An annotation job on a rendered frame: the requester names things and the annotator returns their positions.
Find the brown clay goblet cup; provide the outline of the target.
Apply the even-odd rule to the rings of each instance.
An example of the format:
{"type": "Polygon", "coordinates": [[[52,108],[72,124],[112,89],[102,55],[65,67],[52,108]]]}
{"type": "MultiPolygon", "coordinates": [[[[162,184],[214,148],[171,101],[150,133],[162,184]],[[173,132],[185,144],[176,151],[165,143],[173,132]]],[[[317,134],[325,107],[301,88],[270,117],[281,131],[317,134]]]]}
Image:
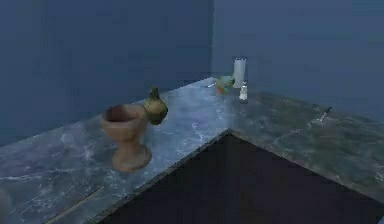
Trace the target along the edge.
{"type": "Polygon", "coordinates": [[[119,104],[109,107],[102,115],[105,133],[118,145],[112,157],[115,170],[133,172],[145,167],[152,159],[150,150],[141,143],[148,118],[141,105],[119,104]]]}

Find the grey marble corner worktop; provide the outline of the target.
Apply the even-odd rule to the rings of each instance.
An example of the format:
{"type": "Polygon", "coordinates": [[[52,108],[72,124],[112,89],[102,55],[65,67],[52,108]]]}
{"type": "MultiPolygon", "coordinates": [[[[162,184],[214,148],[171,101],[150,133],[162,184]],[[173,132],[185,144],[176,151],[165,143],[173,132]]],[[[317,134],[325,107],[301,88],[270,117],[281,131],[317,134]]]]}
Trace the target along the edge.
{"type": "Polygon", "coordinates": [[[93,117],[0,148],[0,224],[89,224],[104,218],[226,134],[253,143],[384,204],[384,122],[260,90],[247,103],[211,79],[166,92],[169,112],[144,144],[145,168],[113,170],[115,143],[93,117]]]}

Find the olive green round bottle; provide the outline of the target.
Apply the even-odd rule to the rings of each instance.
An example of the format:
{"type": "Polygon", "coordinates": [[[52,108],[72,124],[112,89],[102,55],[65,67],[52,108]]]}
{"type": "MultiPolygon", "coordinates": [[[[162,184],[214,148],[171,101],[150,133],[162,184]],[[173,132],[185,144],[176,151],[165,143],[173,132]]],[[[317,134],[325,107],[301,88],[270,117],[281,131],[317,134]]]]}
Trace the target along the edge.
{"type": "Polygon", "coordinates": [[[152,125],[160,125],[167,116],[168,107],[160,98],[157,87],[151,87],[149,97],[144,103],[144,108],[152,125]]]}

